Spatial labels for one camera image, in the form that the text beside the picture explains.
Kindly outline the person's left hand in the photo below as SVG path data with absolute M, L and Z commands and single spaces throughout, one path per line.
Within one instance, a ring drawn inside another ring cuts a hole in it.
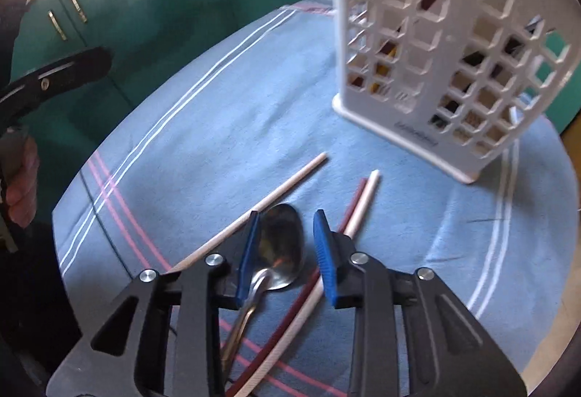
M 1 158 L 18 167 L 6 182 L 2 212 L 12 223 L 26 229 L 36 216 L 39 156 L 34 139 L 20 131 L 6 133 L 1 139 Z

